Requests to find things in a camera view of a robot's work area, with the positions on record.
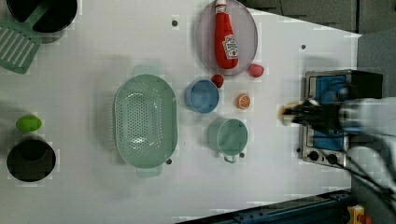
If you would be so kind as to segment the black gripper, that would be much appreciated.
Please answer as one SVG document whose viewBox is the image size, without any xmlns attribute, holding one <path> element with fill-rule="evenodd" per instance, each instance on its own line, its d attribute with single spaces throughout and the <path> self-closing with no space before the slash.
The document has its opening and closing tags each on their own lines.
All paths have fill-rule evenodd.
<svg viewBox="0 0 396 224">
<path fill-rule="evenodd" d="M 292 102 L 283 105 L 283 115 L 301 115 L 310 113 L 315 107 L 315 102 L 305 100 L 300 102 Z M 313 114 L 307 116 L 296 116 L 292 119 L 292 123 L 303 126 L 310 126 L 315 131 L 330 134 L 333 132 L 341 132 L 341 124 L 339 121 L 340 106 L 335 104 L 319 105 L 314 108 Z"/>
</svg>

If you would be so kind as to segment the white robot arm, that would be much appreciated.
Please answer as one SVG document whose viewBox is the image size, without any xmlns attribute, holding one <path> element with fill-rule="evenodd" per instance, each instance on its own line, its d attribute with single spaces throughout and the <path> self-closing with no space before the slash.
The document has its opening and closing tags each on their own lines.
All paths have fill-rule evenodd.
<svg viewBox="0 0 396 224">
<path fill-rule="evenodd" d="M 278 118 L 329 134 L 332 131 L 359 136 L 395 136 L 395 98 L 361 98 L 320 104 L 314 98 L 283 105 Z"/>
</svg>

